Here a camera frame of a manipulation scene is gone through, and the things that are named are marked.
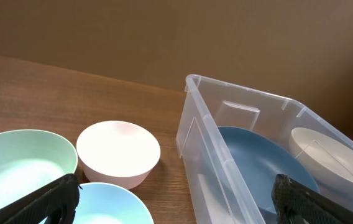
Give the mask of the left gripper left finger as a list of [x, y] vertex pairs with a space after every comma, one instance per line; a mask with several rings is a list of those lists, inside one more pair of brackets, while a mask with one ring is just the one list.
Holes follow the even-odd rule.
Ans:
[[0, 209], [0, 224], [72, 224], [80, 201], [75, 174], [65, 174]]

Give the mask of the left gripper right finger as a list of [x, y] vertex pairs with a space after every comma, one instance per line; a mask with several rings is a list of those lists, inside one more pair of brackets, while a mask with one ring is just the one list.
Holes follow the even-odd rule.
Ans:
[[276, 175], [272, 201], [282, 224], [353, 224], [353, 212], [287, 175]]

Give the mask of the dark blue plate front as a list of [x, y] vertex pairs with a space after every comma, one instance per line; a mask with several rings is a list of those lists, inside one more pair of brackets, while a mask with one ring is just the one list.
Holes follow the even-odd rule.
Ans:
[[276, 213], [271, 193], [278, 174], [285, 174], [319, 192], [319, 187], [311, 174], [278, 144], [235, 126], [220, 126], [219, 132], [261, 210]]

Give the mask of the cream plate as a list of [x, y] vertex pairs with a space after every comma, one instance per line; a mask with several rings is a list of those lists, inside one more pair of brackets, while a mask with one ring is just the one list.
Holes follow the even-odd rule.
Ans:
[[353, 195], [353, 149], [308, 128], [294, 128], [291, 154], [327, 188]]

